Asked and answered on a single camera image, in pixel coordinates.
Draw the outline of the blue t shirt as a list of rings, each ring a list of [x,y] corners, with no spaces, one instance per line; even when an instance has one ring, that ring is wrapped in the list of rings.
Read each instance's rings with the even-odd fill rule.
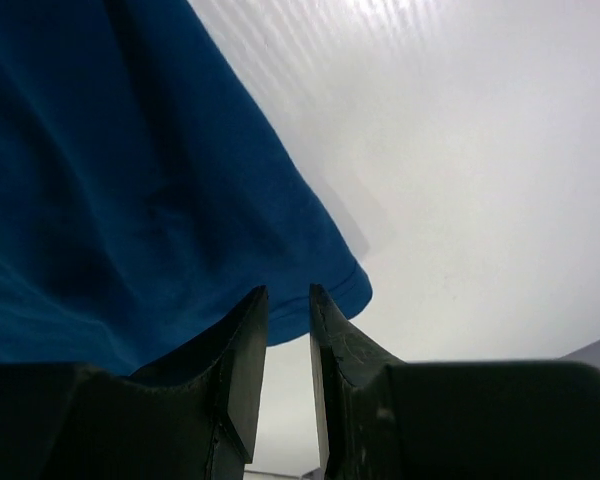
[[[127,375],[269,292],[371,282],[185,1],[0,1],[0,364]]]

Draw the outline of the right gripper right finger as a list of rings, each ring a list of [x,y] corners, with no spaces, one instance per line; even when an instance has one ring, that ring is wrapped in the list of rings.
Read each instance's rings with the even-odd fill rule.
[[[328,479],[600,479],[600,370],[568,361],[408,363],[310,288]]]

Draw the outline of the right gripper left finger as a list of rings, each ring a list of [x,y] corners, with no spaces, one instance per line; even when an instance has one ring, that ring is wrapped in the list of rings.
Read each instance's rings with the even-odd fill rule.
[[[240,479],[254,456],[268,293],[128,376],[0,365],[0,479]]]

